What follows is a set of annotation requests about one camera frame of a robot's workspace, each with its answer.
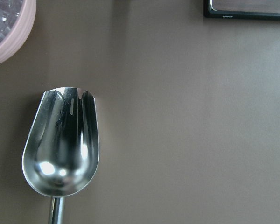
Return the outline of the pink bowl with ice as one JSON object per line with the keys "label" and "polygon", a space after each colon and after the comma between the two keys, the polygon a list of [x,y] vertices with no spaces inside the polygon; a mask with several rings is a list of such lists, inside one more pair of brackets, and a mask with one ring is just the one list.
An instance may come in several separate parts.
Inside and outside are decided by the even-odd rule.
{"label": "pink bowl with ice", "polygon": [[0,64],[28,38],[36,15],[36,0],[0,0]]}

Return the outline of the steel ice scoop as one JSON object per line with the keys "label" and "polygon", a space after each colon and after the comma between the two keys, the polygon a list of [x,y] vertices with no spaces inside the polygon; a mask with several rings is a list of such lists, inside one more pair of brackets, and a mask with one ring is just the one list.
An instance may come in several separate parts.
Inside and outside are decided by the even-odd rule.
{"label": "steel ice scoop", "polygon": [[74,87],[44,92],[21,166],[30,187],[51,199],[49,223],[62,223],[65,198],[91,182],[98,162],[95,98]]}

